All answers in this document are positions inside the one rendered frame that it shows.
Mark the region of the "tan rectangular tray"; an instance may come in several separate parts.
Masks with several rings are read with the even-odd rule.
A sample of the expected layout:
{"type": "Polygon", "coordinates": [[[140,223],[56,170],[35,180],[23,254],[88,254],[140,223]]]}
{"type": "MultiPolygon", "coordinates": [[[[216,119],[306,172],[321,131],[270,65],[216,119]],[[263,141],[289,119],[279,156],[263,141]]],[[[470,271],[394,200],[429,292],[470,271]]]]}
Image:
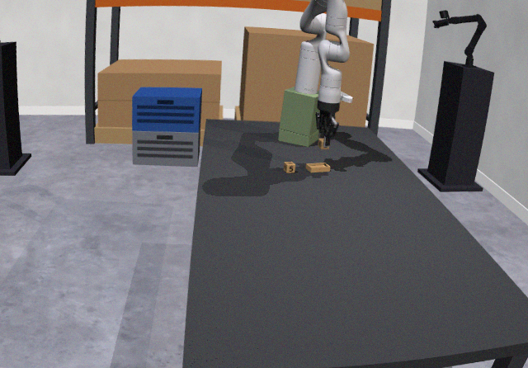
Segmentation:
{"type": "Polygon", "coordinates": [[[306,163],[309,172],[330,172],[330,166],[326,163],[306,163]]]}

